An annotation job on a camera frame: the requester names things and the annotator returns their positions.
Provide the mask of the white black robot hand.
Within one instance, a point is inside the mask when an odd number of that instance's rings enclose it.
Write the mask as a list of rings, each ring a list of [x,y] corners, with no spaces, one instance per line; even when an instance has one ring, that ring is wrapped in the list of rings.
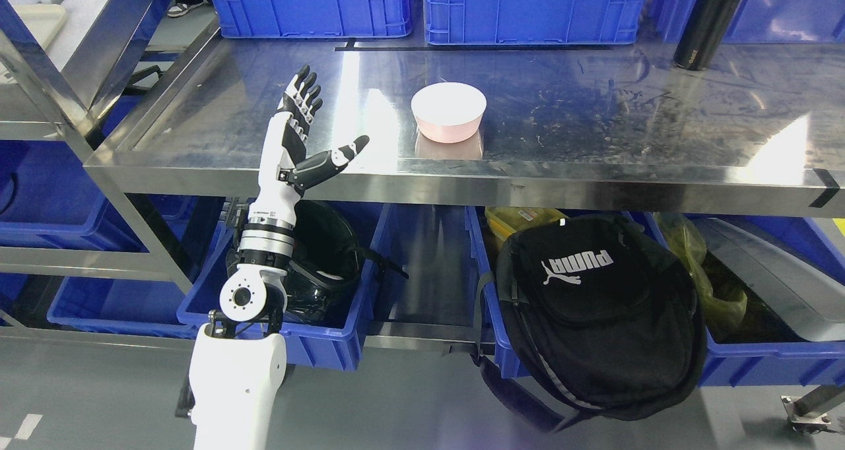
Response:
[[[338,176],[368,145],[368,135],[311,156],[306,143],[315,113],[322,107],[321,87],[309,65],[302,66],[284,89],[267,125],[257,185],[248,221],[256,224],[296,222],[296,203],[307,189]]]

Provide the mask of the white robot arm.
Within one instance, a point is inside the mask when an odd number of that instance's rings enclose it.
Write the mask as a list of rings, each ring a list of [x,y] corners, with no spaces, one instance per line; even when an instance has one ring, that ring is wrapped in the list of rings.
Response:
[[[292,257],[293,205],[256,201],[238,244],[239,262],[219,296],[217,318],[200,327],[188,383],[196,449],[263,449],[286,375],[283,280]]]

